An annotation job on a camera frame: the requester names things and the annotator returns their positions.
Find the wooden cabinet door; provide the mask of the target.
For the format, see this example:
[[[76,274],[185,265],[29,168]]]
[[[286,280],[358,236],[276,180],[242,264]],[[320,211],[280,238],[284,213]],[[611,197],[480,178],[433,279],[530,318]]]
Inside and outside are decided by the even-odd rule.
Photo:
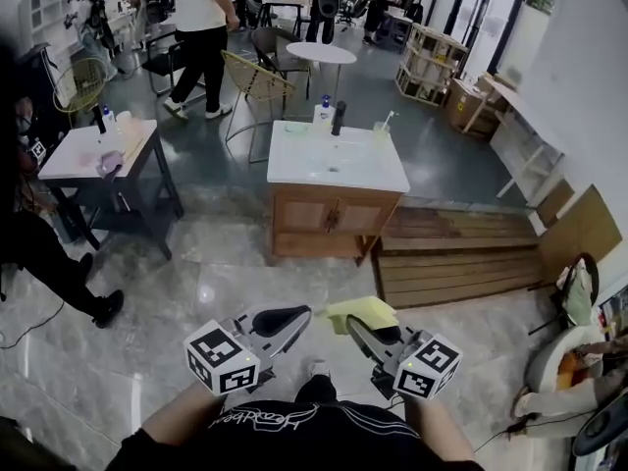
[[[380,199],[340,199],[338,233],[375,236],[384,227],[394,202]]]
[[[280,195],[274,201],[274,231],[280,234],[324,233],[335,202]]]

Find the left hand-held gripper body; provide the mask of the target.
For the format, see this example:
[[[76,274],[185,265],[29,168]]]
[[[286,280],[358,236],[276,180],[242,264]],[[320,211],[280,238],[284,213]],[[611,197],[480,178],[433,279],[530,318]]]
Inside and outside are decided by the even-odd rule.
[[[283,311],[211,320],[184,341],[188,368],[214,395],[254,392],[275,378]]]

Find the person's right forearm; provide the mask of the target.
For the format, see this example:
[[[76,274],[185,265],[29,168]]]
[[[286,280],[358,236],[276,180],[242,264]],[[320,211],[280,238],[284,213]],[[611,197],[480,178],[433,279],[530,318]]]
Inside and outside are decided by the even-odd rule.
[[[436,398],[403,394],[405,421],[443,461],[474,461],[475,453],[445,406]]]

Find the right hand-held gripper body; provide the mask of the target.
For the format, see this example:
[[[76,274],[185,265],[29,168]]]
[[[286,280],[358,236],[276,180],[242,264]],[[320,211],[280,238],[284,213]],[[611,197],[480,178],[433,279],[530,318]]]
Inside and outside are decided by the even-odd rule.
[[[394,394],[429,400],[440,393],[457,372],[463,352],[450,340],[425,330],[414,331],[376,365],[371,382],[386,398]]]

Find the brown wooden board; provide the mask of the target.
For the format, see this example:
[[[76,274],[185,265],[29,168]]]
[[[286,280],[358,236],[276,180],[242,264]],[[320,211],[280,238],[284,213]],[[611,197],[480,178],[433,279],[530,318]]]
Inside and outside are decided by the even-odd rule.
[[[601,262],[622,240],[601,194],[590,185],[540,237],[543,281],[555,282],[563,269],[571,266],[582,253]]]

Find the white bean bag seat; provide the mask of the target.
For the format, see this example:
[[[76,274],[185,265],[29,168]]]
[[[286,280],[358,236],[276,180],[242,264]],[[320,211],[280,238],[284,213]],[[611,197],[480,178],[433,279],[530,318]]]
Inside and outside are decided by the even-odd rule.
[[[571,327],[561,332],[531,360],[525,374],[526,385],[534,393],[555,392],[563,356],[577,346],[600,341],[605,341],[605,337],[594,325]]]

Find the dark grey washstand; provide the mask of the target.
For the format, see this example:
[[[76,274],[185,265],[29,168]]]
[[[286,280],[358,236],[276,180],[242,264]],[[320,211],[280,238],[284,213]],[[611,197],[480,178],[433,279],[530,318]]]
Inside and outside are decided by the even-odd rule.
[[[124,165],[102,179],[100,156],[118,150]],[[155,120],[132,116],[127,131],[104,134],[94,126],[69,131],[38,174],[76,227],[77,235],[100,248],[96,231],[144,236],[170,260],[167,237],[183,217]]]

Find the cardboard box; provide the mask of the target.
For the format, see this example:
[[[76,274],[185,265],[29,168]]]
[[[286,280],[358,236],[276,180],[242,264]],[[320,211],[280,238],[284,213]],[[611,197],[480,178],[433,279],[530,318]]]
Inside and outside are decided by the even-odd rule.
[[[483,101],[483,94],[475,87],[454,78],[449,84],[445,100],[445,118],[459,132],[464,132]],[[495,110],[487,103],[466,132],[476,138],[490,140],[499,125]]]

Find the black round-back chair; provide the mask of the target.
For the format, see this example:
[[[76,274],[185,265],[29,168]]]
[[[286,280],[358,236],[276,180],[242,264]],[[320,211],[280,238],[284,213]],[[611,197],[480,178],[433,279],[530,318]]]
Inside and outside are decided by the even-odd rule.
[[[592,305],[592,323],[593,323],[594,322],[594,306],[597,302],[599,291],[600,291],[600,274],[599,274],[598,264],[595,258],[590,253],[586,253],[586,252],[582,252],[579,255],[577,255],[574,261],[567,268],[573,266],[575,262],[578,261],[580,258],[582,258],[586,262],[587,269],[593,276],[593,280],[594,280],[593,282],[594,290],[593,290],[593,296],[592,296],[592,300],[595,302]],[[561,291],[556,287],[556,282],[553,284],[537,283],[537,284],[534,284],[532,287],[528,288],[528,291],[531,291],[533,289],[538,289],[538,288],[552,287],[552,292],[549,295],[549,301],[554,306],[555,311],[556,311],[554,317],[550,318],[548,321],[546,321],[542,325],[532,329],[528,333],[529,336],[536,334],[537,332],[545,329],[546,327],[548,327],[549,325],[553,323],[558,323],[562,329],[575,327],[575,325],[573,325],[570,322],[570,320],[567,318],[565,311],[562,309],[560,305],[561,303],[560,298],[562,297],[562,294],[561,294]]]

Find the wooden vanity cabinet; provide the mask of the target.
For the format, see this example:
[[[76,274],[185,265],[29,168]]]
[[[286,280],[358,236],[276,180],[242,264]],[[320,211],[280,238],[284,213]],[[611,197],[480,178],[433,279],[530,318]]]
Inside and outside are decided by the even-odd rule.
[[[271,250],[276,257],[282,258],[345,258],[352,259],[357,265],[370,254],[388,221],[398,206],[401,193],[361,189],[351,187],[320,186],[308,184],[276,183],[272,190],[272,234]],[[380,199],[394,202],[394,207],[381,231],[377,235],[352,235],[338,233],[331,228],[324,233],[280,234],[274,231],[274,201],[283,195],[301,199],[333,200],[334,210],[340,199]]]

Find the black cantilever chair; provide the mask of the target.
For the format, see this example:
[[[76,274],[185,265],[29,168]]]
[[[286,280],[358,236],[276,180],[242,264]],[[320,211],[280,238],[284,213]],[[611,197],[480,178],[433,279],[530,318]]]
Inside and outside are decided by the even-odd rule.
[[[176,40],[176,31],[168,31],[146,41],[146,57],[141,68],[148,73],[151,91],[157,98],[169,94],[175,87],[175,73],[185,68],[182,42]],[[164,78],[169,85],[159,88],[155,80]]]

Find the yellow cloth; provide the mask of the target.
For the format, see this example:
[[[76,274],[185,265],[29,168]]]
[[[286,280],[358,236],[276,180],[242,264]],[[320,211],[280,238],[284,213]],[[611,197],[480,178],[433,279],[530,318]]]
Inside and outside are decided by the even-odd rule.
[[[348,336],[346,318],[352,315],[360,319],[373,330],[381,330],[398,325],[396,311],[377,296],[365,296],[338,303],[328,304],[324,309],[317,310],[314,315],[330,320],[334,333]]]

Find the white shelf frame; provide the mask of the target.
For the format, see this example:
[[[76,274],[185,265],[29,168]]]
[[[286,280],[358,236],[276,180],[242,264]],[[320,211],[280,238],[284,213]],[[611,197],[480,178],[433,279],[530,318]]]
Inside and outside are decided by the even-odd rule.
[[[491,140],[492,149],[510,174],[497,197],[517,187],[526,205],[536,207],[560,179],[558,167],[570,147],[516,91],[493,78],[486,81],[490,94],[507,104],[503,112],[496,112],[499,125]]]

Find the wooden crate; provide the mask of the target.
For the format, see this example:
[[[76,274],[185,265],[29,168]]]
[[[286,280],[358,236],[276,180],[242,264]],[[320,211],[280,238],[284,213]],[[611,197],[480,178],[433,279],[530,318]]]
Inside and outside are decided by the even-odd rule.
[[[394,80],[399,93],[442,106],[467,54],[468,48],[450,35],[413,24]]]

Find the dark wicker chair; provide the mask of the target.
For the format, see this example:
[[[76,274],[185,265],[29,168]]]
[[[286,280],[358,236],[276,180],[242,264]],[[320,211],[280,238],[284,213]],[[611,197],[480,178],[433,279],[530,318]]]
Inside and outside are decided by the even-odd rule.
[[[287,30],[273,26],[258,27],[251,32],[249,38],[260,66],[284,79],[287,79],[289,74],[305,74],[305,96],[309,98],[310,64],[307,60],[288,52],[289,45],[301,43],[302,40]]]

